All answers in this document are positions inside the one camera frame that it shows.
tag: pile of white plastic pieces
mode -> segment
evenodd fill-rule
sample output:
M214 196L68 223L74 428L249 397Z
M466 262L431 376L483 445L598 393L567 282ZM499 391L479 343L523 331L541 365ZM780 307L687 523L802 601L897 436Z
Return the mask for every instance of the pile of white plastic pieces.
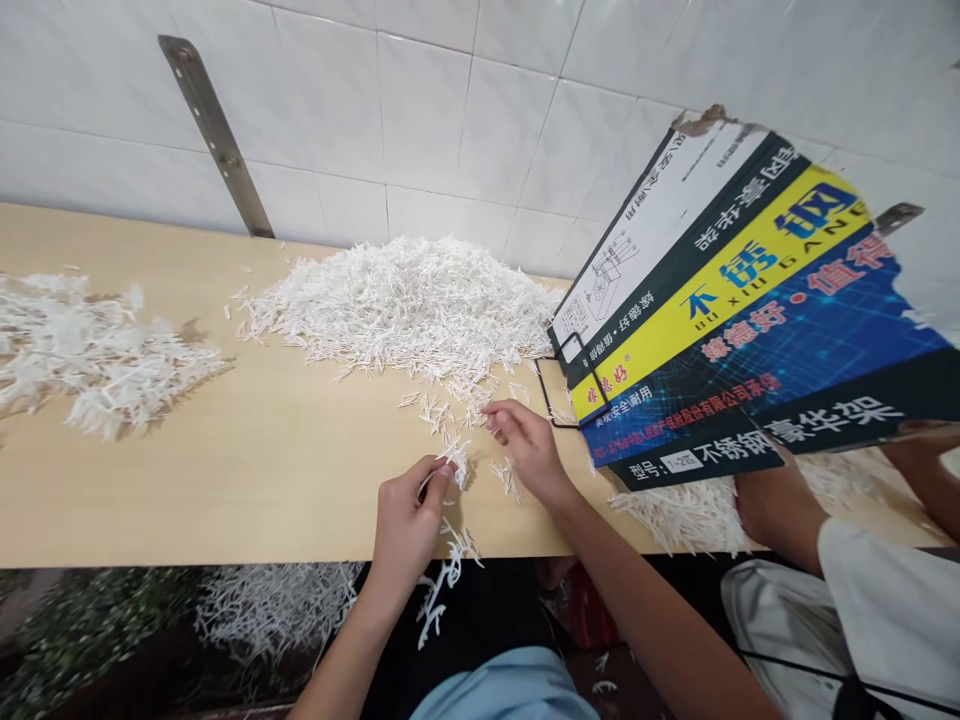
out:
M338 381L355 370L370 375L393 367L428 386L442 386L462 405L459 417L429 387L401 397L399 407L419 408L431 434L439 434L446 446L439 454L457 464L454 481L465 490L474 463L466 452L470 441L461 436L485 422L480 409L499 382L492 370L503 367L513 374L515 366L552 354L546 328L562 296L476 245L453 238L399 238L320 261L301 258L287 277L259 296L242 292L235 299L247 314L238 337L264 342L267 335L279 335L284 344L303 348L307 362L340 364ZM517 388L522 386L511 388L511 394ZM508 491L519 502L509 465L503 471ZM457 582L462 558L480 560L466 529L458 534L445 520L443 532L454 540L440 576L421 581L429 593L418 618L424 623L420 647L431 627L440 632L441 587ZM290 647L325 643L352 598L353 573L341 571L340 563L307 567L313 570L296 565L222 570L208 587L201 634L241 648L235 650L240 657L274 660ZM338 583L342 587L334 590ZM286 589L269 590L267 584ZM300 598L318 586L322 607L304 605ZM301 612L309 622L294 622Z
M0 414L75 397L67 422L112 440L161 418L174 400L227 367L162 319L142 325L136 285L92 298L86 277L0 274Z
M827 505L846 506L858 495L882 501L877 480L897 475L877 450L803 455L797 463L810 490ZM722 477L623 493L610 504L639 520L668 553L685 548L736 554L749 548L736 496L733 478Z

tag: white tiled wall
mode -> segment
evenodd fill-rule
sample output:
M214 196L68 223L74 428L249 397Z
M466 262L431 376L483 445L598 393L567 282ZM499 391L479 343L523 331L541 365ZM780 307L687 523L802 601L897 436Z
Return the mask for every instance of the white tiled wall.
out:
M243 232L158 34L200 51L280 238L452 233L572 277L722 102L927 208L894 240L915 302L960 280L955 0L5 0L0 199Z

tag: light wood tabletop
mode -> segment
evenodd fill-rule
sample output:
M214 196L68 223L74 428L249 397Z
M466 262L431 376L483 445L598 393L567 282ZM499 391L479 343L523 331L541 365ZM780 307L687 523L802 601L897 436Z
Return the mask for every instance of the light wood tabletop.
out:
M303 352L279 338L237 341L241 313L227 320L223 312L242 286L256 293L282 278L287 258L338 248L8 204L0 204L0 223L3 272L89 275L92 292L104 294L137 283L146 296L141 319L190 324L236 358L149 432L116 442L65 425L67 397L0 420L0 566L371 557L380 483L443 450L418 407L397 409L401 396L424 386L392 370L335 383L335 363L306 365ZM551 398L565 402L559 370L544 365ZM511 379L530 389L531 407L545 414L533 372L520 367ZM508 396L501 383L496 397ZM662 552L640 523L607 507L614 488L591 475L580 434L557 430L556 437L589 501L635 548ZM483 429L470 439L476 477L447 508L453 524L469 528L485 557L568 554L529 493L522 505L504 495L489 468L503 457L500 446ZM920 527L928 521L905 485L884 495L886 504L858 498L836 514L895 542L945 544Z

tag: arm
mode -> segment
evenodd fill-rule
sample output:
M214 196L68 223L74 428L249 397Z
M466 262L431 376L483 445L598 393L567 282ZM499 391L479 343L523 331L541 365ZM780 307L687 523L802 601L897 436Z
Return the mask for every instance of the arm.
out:
M455 466L428 455L380 486L373 564L357 603L289 720L349 720L363 709L380 655L433 555ZM421 505L423 480L436 470Z
M940 456L954 449L958 442L956 435L919 437L880 447L930 519L956 543L960 543L960 479L944 466Z
M583 563L637 661L679 718L774 718L746 666L570 482L550 424L514 400L484 408L524 485Z

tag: white sleeve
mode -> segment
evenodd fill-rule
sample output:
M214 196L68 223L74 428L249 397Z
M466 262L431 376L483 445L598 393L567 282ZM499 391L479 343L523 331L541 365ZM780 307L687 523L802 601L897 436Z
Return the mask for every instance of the white sleeve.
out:
M820 565L865 683L960 708L960 564L831 518ZM944 717L878 694L908 717Z

